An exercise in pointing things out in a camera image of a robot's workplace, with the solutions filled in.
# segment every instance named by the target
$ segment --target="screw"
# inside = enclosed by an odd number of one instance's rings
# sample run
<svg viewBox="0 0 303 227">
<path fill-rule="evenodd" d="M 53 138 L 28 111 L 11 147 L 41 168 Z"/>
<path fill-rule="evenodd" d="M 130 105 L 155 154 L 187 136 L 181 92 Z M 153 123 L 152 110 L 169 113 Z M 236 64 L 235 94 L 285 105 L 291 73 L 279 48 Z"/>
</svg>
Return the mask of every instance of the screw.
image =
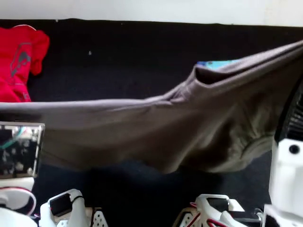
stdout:
<svg viewBox="0 0 303 227">
<path fill-rule="evenodd" d="M 300 152 L 300 148 L 297 145 L 291 145 L 289 147 L 289 152 L 296 155 Z"/>
</svg>

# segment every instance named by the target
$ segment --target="white plastic casing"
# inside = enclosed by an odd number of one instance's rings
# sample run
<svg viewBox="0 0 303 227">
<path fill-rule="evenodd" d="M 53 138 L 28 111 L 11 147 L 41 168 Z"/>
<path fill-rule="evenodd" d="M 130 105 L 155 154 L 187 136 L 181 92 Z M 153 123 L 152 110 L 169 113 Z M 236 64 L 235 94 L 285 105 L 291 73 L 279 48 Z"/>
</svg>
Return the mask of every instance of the white plastic casing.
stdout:
<svg viewBox="0 0 303 227">
<path fill-rule="evenodd" d="M 297 145 L 299 153 L 291 153 L 291 145 Z M 278 210 L 303 217 L 303 142 L 273 143 L 269 195 Z"/>
</svg>

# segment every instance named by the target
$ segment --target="white wall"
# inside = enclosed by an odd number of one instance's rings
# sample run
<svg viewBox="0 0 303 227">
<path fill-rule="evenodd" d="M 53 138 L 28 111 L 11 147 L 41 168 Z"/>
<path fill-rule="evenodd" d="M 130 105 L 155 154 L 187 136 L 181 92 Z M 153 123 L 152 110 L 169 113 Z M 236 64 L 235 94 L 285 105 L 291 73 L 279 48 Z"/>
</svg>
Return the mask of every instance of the white wall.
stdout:
<svg viewBox="0 0 303 227">
<path fill-rule="evenodd" d="M 0 18 L 303 26 L 303 0 L 0 0 Z"/>
</svg>

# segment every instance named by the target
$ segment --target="blue object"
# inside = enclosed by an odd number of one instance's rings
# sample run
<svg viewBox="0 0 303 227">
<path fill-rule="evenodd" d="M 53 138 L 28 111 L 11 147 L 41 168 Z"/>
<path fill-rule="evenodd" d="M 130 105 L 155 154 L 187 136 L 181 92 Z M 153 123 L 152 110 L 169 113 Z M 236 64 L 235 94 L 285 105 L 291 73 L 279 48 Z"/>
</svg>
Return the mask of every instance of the blue object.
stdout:
<svg viewBox="0 0 303 227">
<path fill-rule="evenodd" d="M 198 65 L 203 65 L 211 70 L 216 70 L 222 66 L 237 62 L 238 60 L 228 60 L 228 61 L 198 61 Z"/>
</svg>

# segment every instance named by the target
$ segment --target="black strap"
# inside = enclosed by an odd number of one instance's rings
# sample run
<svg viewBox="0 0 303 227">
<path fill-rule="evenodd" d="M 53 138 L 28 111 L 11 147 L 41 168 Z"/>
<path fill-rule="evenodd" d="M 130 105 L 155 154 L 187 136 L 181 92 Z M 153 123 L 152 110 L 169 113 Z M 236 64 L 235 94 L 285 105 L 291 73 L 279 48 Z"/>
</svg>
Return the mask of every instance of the black strap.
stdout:
<svg viewBox="0 0 303 227">
<path fill-rule="evenodd" d="M 78 198 L 83 198 L 83 196 L 82 196 L 82 195 L 76 196 L 76 197 L 71 201 L 71 203 L 73 204 Z"/>
</svg>

